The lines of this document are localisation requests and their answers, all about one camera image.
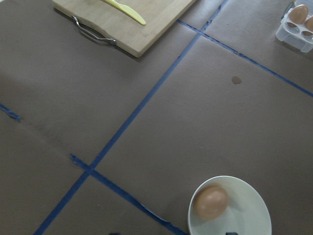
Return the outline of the brown egg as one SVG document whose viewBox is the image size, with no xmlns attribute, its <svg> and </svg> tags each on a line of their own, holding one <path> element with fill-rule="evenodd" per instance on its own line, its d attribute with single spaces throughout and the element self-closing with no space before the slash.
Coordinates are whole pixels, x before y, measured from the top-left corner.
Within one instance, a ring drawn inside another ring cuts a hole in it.
<svg viewBox="0 0 313 235">
<path fill-rule="evenodd" d="M 306 21 L 305 21 L 305 27 L 313 32 L 313 16 L 309 17 Z"/>
<path fill-rule="evenodd" d="M 308 16 L 309 9 L 306 5 L 298 5 L 289 13 L 289 19 L 296 24 L 303 24 Z"/>
<path fill-rule="evenodd" d="M 220 186 L 206 187 L 200 190 L 195 199 L 193 209 L 195 214 L 205 221 L 221 216 L 229 204 L 227 191 Z"/>
</svg>

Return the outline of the clear plastic egg box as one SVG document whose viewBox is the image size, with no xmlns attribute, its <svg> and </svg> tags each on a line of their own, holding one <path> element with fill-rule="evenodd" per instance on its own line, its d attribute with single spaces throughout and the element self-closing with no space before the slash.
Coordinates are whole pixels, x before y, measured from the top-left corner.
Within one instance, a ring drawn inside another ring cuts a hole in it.
<svg viewBox="0 0 313 235">
<path fill-rule="evenodd" d="M 280 42 L 287 43 L 303 53 L 308 53 L 313 49 L 313 32 L 305 27 L 305 22 L 296 24 L 288 17 L 292 9 L 301 4 L 306 5 L 309 9 L 306 20 L 313 15 L 312 0 L 293 0 L 286 8 L 275 36 Z"/>
</svg>

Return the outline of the white ceramic bowl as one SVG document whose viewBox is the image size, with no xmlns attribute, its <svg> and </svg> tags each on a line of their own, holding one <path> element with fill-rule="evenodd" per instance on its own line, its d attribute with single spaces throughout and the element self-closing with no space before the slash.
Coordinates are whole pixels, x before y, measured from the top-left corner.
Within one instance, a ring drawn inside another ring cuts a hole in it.
<svg viewBox="0 0 313 235">
<path fill-rule="evenodd" d="M 225 212 L 210 221 L 200 219 L 194 211 L 196 195 L 204 188 L 220 186 L 229 196 Z M 233 176 L 216 176 L 204 181 L 194 192 L 188 208 L 191 235 L 270 235 L 272 224 L 268 208 L 260 194 L 247 182 Z"/>
</svg>

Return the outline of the wooden cutting board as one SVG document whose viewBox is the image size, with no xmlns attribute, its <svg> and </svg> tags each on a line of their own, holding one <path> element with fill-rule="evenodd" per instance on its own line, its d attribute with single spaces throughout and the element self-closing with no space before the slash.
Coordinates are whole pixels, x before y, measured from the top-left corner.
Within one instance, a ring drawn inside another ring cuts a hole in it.
<svg viewBox="0 0 313 235">
<path fill-rule="evenodd" d="M 122 0 L 145 21 L 141 25 L 103 0 L 55 0 L 54 7 L 139 58 L 194 3 L 192 0 Z"/>
</svg>

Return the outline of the yellow plastic knife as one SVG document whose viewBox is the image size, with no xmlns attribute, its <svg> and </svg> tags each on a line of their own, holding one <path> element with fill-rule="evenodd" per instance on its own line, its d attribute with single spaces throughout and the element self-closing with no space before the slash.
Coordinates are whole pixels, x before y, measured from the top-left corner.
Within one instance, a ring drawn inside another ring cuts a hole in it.
<svg viewBox="0 0 313 235">
<path fill-rule="evenodd" d="M 146 21 L 143 19 L 143 17 L 131 7 L 124 4 L 120 4 L 115 0 L 104 0 L 104 2 L 121 11 L 122 13 L 126 14 L 127 16 L 138 22 L 140 25 L 146 25 Z"/>
</svg>

